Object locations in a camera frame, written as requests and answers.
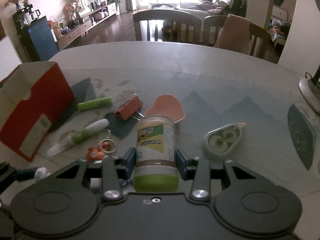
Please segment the red dragon keychain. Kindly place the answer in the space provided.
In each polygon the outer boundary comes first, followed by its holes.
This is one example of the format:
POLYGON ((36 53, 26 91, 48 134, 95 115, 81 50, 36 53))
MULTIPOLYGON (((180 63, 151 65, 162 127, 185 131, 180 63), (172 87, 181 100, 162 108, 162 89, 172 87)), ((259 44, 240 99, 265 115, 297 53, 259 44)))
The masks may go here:
POLYGON ((103 139, 100 140, 97 147, 90 147, 87 149, 86 160, 89 163, 94 163, 95 161, 102 161, 108 158, 110 155, 114 154, 117 149, 116 143, 111 138, 111 131, 107 130, 108 134, 103 139))

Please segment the pink binder clips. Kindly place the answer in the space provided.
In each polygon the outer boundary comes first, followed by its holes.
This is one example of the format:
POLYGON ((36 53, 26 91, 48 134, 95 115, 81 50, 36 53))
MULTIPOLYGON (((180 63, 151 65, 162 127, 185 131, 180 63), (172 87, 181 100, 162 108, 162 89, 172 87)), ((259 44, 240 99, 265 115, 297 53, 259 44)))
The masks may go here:
POLYGON ((123 121, 126 121, 131 116, 133 116, 136 111, 141 109, 143 103, 137 94, 135 94, 131 99, 123 103, 118 109, 114 111, 114 114, 123 121))

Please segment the beige sofa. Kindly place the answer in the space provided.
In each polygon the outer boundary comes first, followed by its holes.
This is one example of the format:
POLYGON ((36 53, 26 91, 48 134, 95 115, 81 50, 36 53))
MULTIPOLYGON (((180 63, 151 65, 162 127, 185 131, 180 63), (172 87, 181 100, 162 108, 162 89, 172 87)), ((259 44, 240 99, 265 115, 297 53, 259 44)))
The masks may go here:
POLYGON ((200 19, 207 16, 229 14, 246 16, 247 0, 195 0, 180 2, 176 9, 188 12, 200 19))

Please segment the correction tape dispenser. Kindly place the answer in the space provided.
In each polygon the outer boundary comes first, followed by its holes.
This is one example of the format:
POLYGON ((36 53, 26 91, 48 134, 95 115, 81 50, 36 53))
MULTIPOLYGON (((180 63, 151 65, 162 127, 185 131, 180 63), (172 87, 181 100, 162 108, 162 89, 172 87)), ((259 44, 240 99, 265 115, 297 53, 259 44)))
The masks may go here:
POLYGON ((246 123, 227 124, 208 132, 202 142, 203 155, 211 161, 226 161, 242 139, 246 123))

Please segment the dark wooden dining chair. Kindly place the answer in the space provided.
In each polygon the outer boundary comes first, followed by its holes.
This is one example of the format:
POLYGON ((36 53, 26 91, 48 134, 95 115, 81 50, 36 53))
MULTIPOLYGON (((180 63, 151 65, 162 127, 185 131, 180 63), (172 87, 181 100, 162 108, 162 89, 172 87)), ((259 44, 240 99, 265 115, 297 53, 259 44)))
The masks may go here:
POLYGON ((137 41, 142 41, 141 22, 146 22, 146 40, 198 44, 202 22, 196 16, 175 9, 149 9, 135 12, 133 25, 137 41))

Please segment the blue cabinet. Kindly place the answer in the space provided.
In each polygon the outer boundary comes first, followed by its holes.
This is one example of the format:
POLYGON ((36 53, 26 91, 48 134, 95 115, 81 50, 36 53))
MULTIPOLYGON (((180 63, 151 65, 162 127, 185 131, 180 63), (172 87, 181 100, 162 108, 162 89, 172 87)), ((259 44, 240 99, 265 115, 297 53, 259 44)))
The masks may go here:
POLYGON ((31 62, 49 61, 59 52, 59 49, 46 16, 32 21, 29 25, 22 26, 21 22, 25 20, 23 15, 23 12, 16 12, 12 18, 17 34, 20 37, 20 42, 29 59, 31 62))

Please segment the chair with tan cloth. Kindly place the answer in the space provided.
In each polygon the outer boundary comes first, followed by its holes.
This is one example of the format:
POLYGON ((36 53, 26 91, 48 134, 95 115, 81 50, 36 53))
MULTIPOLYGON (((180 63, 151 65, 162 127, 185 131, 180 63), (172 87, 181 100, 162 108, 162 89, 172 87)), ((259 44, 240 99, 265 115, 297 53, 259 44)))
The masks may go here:
POLYGON ((249 19, 229 14, 204 19, 203 44, 263 59, 269 33, 249 19))

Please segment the red cardboard box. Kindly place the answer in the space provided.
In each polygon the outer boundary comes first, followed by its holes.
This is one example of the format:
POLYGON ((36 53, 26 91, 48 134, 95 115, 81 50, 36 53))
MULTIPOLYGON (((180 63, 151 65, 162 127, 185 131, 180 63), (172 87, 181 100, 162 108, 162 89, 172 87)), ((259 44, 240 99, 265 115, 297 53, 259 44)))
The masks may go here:
POLYGON ((1 81, 1 142, 32 161, 49 129, 74 101, 59 65, 18 65, 1 81))

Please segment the green highlighter marker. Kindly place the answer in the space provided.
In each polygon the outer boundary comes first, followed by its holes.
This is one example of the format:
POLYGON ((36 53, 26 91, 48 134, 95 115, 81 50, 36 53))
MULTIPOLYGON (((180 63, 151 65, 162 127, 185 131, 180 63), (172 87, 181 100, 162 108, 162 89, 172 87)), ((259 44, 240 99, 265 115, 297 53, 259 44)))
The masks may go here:
POLYGON ((79 111, 86 111, 88 109, 95 109, 99 107, 111 106, 112 105, 112 98, 111 97, 104 97, 94 100, 89 100, 86 102, 82 102, 77 104, 77 108, 79 111))

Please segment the pink heart-shaped dish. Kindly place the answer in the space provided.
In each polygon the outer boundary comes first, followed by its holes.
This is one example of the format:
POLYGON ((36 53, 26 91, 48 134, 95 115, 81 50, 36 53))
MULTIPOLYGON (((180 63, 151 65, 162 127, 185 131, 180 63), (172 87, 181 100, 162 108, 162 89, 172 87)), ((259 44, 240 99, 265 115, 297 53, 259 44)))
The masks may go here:
POLYGON ((158 96, 153 105, 146 110, 146 116, 162 115, 170 118, 175 124, 185 118, 185 112, 180 101, 169 94, 158 96))

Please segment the green-lidded label jar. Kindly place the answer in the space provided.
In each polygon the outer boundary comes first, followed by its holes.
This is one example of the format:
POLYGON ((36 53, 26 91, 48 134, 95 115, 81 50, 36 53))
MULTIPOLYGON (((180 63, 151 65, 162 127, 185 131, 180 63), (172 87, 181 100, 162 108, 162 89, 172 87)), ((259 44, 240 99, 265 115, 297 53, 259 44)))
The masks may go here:
POLYGON ((179 178, 175 163, 175 124, 170 118, 151 115, 138 123, 133 182, 137 192, 177 191, 179 178))

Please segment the white green glue pen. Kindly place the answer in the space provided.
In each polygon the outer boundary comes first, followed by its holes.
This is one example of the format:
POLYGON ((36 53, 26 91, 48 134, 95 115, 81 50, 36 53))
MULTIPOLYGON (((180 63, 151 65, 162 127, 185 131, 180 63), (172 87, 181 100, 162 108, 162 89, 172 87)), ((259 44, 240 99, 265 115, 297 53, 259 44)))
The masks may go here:
POLYGON ((56 145, 51 147, 47 151, 47 155, 49 157, 52 157, 54 155, 57 155, 71 147, 73 147, 76 144, 79 144, 91 137, 93 137, 95 134, 99 133, 103 129, 105 129, 109 125, 109 121, 107 119, 101 119, 98 120, 88 126, 86 126, 84 129, 75 132, 69 136, 67 136, 65 139, 58 142, 56 145))

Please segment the long wooden TV cabinet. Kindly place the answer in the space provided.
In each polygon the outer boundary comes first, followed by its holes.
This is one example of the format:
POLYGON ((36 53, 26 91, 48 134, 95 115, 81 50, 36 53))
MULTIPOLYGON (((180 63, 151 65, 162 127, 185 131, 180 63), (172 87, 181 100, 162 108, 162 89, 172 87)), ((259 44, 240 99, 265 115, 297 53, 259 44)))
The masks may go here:
POLYGON ((58 49, 63 50, 78 37, 87 36, 88 32, 92 28, 98 26, 113 15, 119 15, 118 5, 116 2, 106 4, 92 10, 91 12, 83 14, 81 16, 83 23, 75 25, 69 32, 62 34, 60 38, 57 38, 56 44, 58 49))

